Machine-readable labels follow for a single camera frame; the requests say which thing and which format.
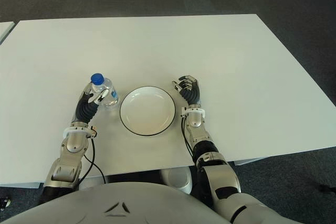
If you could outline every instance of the bottle label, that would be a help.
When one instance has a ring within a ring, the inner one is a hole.
[[[118,97],[117,92],[115,90],[112,91],[111,95],[113,96],[113,98],[117,98]]]

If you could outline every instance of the white plate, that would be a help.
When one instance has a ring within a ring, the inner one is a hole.
[[[131,132],[151,136],[163,132],[175,117],[175,104],[171,96],[157,87],[133,90],[122,101],[120,118]]]

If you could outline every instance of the water bottle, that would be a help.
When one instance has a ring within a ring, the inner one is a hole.
[[[91,76],[92,91],[95,94],[99,94],[104,89],[110,90],[110,95],[105,97],[103,104],[106,107],[113,107],[118,103],[118,94],[112,84],[112,81],[108,78],[104,78],[101,73],[95,73]]]

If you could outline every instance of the gray carpet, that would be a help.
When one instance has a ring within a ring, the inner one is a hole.
[[[336,0],[0,0],[0,22],[24,19],[256,13],[336,104]],[[304,223],[336,223],[335,148],[235,167],[243,190]],[[32,207],[37,189],[0,189],[13,203],[0,221]]]

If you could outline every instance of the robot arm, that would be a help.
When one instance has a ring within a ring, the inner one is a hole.
[[[105,89],[88,103],[93,96],[90,91],[91,83],[87,84],[80,96],[70,127],[64,130],[60,157],[50,168],[40,204],[75,191],[80,183],[81,159],[88,149],[88,138],[93,139],[96,136],[96,131],[93,128],[89,129],[88,123],[99,104],[109,94],[109,90]]]
[[[188,102],[182,109],[182,120],[189,136],[193,161],[197,168],[200,200],[233,224],[290,224],[284,218],[249,194],[241,193],[236,173],[218,151],[205,130],[205,111],[201,108],[198,82],[191,76],[179,78],[175,89]]]

